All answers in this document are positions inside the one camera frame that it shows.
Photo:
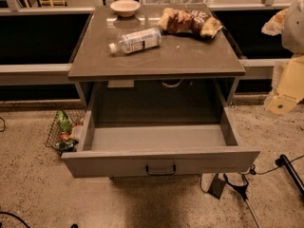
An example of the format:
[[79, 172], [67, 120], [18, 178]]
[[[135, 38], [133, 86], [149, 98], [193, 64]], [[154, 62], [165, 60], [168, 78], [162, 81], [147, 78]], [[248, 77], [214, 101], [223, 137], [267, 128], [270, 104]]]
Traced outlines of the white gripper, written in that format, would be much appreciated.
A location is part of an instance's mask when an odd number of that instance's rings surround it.
[[267, 35], [282, 32], [282, 46], [295, 53], [288, 62], [276, 62], [272, 91], [265, 110], [283, 115], [304, 99], [304, 0], [294, 0], [288, 9], [277, 12], [261, 29]]

